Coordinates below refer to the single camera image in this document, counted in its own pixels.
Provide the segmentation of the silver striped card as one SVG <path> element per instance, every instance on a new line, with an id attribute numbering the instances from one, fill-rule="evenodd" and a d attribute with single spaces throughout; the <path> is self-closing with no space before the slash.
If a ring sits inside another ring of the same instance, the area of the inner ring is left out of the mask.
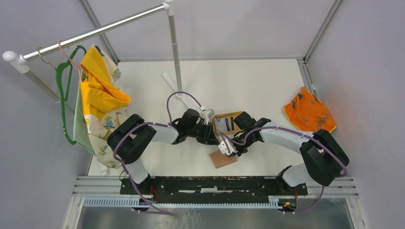
<path id="1" fill-rule="evenodd" d="M 217 132 L 228 131 L 227 120 L 225 117 L 214 118 L 214 124 Z"/>

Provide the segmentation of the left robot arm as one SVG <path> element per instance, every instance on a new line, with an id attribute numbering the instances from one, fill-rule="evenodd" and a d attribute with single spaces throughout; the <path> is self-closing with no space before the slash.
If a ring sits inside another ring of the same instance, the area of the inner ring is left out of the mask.
<path id="1" fill-rule="evenodd" d="M 138 194 L 149 191 L 149 173 L 140 157 L 150 142 L 177 145 L 192 137 L 203 145 L 219 145 L 213 133 L 213 124 L 194 109 L 187 109 L 181 118 L 171 124 L 147 122 L 140 115 L 131 115 L 107 138 L 114 159 L 124 165 L 124 171 L 132 179 L 132 188 Z"/>

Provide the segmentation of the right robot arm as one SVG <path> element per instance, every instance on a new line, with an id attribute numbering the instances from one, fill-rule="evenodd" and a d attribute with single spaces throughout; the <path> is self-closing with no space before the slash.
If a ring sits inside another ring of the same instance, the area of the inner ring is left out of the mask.
<path id="1" fill-rule="evenodd" d="M 225 142 L 224 153 L 228 156 L 241 156 L 256 142 L 276 144 L 301 155 L 303 163 L 288 166 L 279 173 L 281 178 L 276 181 L 276 189 L 282 195 L 302 183 L 316 182 L 326 187 L 347 174 L 350 160 L 325 129 L 293 130 L 267 118 L 255 120 L 247 112 L 234 118 L 234 123 L 242 133 Z"/>

